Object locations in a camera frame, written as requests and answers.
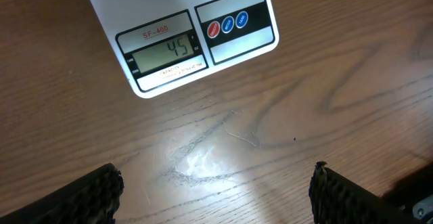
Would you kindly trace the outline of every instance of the number 45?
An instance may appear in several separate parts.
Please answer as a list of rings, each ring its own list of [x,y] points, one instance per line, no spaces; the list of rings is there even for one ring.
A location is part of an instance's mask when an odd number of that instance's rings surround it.
[[[182,53],[182,55],[186,55],[186,54],[188,54],[188,49],[187,49],[186,45],[181,45],[181,39],[183,39],[183,37],[179,37],[176,40],[177,46],[178,47],[183,47],[185,49],[185,52]],[[173,48],[170,47],[170,43],[167,43],[167,47],[168,47],[169,50],[174,51],[176,53],[176,56],[179,56],[179,54],[177,53],[175,41],[173,41]]]

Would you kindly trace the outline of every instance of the digital kitchen scale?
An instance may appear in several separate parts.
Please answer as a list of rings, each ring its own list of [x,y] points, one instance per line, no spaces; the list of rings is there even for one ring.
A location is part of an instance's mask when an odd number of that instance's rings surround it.
[[[133,91],[151,98],[274,49],[271,0],[91,0]]]

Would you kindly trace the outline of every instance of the wooden table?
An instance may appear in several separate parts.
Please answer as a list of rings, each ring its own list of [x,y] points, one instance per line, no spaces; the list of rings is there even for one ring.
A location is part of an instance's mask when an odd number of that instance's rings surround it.
[[[0,0],[0,215],[112,162],[118,223],[312,223],[316,161],[429,163],[433,0],[272,1],[276,50],[140,99],[89,0]]]

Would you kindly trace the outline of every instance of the scale control panel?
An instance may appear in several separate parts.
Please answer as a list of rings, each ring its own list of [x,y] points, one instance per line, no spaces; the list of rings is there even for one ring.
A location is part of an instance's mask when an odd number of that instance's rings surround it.
[[[133,91],[151,98],[277,46],[271,0],[91,0]]]
[[[215,65],[275,41],[266,0],[214,0],[196,13]]]

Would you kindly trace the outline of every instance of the black textured object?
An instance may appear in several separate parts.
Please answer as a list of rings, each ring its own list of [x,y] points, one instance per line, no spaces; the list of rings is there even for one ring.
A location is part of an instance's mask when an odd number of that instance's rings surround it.
[[[316,224],[416,224],[417,219],[318,162],[309,196]]]
[[[106,164],[61,189],[0,218],[16,224],[113,224],[123,179]]]
[[[407,215],[433,223],[433,163],[398,180],[381,197]]]

